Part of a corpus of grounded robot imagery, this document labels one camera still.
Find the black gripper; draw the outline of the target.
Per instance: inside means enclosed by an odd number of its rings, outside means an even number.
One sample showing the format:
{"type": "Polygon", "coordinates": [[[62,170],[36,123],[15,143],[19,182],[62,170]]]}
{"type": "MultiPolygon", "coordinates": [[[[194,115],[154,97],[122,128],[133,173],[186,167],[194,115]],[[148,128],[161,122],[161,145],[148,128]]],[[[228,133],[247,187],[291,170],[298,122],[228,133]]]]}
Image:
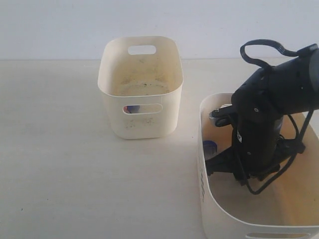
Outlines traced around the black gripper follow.
{"type": "Polygon", "coordinates": [[[243,182],[251,177],[264,180],[280,170],[280,163],[296,153],[303,153],[305,145],[294,139],[284,139],[280,134],[282,122],[267,124],[240,122],[232,131],[229,148],[206,160],[206,172],[232,173],[243,182]]]}

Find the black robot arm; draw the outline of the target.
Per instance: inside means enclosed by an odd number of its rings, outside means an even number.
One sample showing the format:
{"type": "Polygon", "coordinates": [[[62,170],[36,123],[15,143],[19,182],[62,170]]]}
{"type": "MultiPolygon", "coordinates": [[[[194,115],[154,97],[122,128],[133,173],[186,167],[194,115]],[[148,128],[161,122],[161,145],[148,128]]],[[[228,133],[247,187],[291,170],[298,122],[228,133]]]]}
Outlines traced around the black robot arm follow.
{"type": "Polygon", "coordinates": [[[278,172],[281,163],[305,146],[300,134],[284,139],[280,130],[286,115],[319,108],[319,48],[316,44],[296,52],[286,50],[274,41],[251,41],[251,45],[268,45],[291,59],[277,66],[242,58],[258,66],[231,96],[229,106],[213,110],[210,117],[217,127],[231,125],[231,146],[206,161],[207,174],[232,173],[236,180],[264,180],[278,172]]]}

